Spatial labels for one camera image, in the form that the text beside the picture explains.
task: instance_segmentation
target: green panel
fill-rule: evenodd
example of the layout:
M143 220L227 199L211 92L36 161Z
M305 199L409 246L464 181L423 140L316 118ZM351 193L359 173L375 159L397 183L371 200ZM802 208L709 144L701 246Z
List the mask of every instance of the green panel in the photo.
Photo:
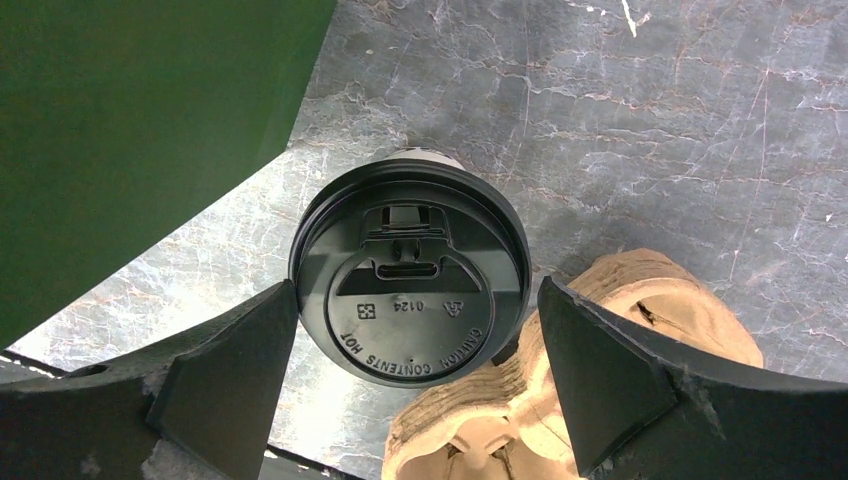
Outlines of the green panel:
M334 6L0 4L0 347L284 150Z

